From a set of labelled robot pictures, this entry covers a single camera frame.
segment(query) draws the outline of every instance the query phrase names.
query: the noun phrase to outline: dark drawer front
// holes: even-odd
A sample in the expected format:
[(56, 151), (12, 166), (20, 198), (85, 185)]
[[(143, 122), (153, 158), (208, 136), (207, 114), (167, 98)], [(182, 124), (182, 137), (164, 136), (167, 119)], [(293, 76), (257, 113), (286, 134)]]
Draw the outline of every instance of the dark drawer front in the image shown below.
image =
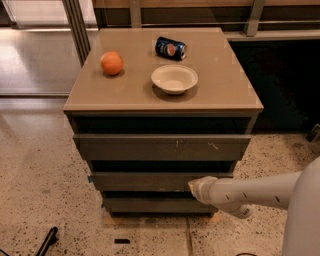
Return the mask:
[(240, 160), (249, 135), (105, 135), (76, 134), (84, 160)]
[(207, 213), (212, 214), (216, 208), (204, 205), (191, 193), (157, 193), (157, 192), (104, 192), (103, 203), (111, 213)]
[(190, 191), (188, 182), (204, 176), (228, 177), (226, 173), (92, 173), (92, 181), (100, 191)]
[(82, 134), (244, 134), (250, 122), (250, 117), (190, 115), (74, 115), (71, 123), (75, 133)]

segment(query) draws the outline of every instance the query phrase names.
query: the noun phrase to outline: soda can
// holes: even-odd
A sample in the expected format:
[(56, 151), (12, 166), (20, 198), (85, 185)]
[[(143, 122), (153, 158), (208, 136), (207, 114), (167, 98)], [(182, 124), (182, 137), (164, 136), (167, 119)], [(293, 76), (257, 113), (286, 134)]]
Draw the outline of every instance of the soda can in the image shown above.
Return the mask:
[(185, 43), (162, 36), (158, 38), (155, 45), (155, 50), (158, 55), (176, 60), (183, 60), (186, 57), (186, 49), (187, 46)]

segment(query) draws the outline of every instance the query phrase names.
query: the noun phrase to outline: cabinet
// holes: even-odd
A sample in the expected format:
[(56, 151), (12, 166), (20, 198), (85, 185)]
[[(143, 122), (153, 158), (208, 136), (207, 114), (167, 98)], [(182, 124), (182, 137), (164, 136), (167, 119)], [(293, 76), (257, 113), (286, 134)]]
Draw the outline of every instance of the cabinet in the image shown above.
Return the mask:
[[(155, 54), (159, 36), (183, 41), (196, 87), (179, 96), (156, 88), (151, 74), (176, 63)], [(118, 76), (99, 60), (116, 50)], [(102, 29), (64, 106), (74, 142), (111, 214), (212, 214), (188, 181), (232, 177), (263, 106), (219, 28)]]

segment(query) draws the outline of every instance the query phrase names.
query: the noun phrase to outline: floor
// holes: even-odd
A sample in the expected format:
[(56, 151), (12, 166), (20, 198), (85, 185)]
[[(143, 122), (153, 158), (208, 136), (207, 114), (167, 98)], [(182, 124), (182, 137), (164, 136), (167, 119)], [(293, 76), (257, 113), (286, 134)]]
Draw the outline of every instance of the floor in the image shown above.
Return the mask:
[[(69, 91), (80, 70), (68, 32), (0, 31), (0, 53), (0, 92)], [(284, 210), (257, 206), (245, 220), (223, 212), (111, 218), (88, 182), (64, 102), (0, 98), (1, 250), (35, 255), (56, 226), (59, 240), (47, 255), (281, 255)], [(309, 143), (305, 134), (255, 134), (234, 174), (248, 179), (299, 171), (319, 155), (320, 141)]]

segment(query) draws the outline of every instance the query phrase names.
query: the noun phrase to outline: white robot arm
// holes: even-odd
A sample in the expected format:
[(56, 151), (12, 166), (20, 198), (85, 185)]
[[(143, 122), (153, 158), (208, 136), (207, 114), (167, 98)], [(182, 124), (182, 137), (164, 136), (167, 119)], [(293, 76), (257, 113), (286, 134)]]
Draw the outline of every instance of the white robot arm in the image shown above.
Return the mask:
[(253, 204), (288, 209), (300, 174), (295, 172), (248, 180), (204, 177), (190, 181), (189, 186), (198, 201), (243, 219), (251, 216)]
[(189, 182), (204, 204), (238, 218), (253, 204), (288, 210), (282, 256), (320, 255), (320, 157), (302, 172), (249, 180), (204, 177)]

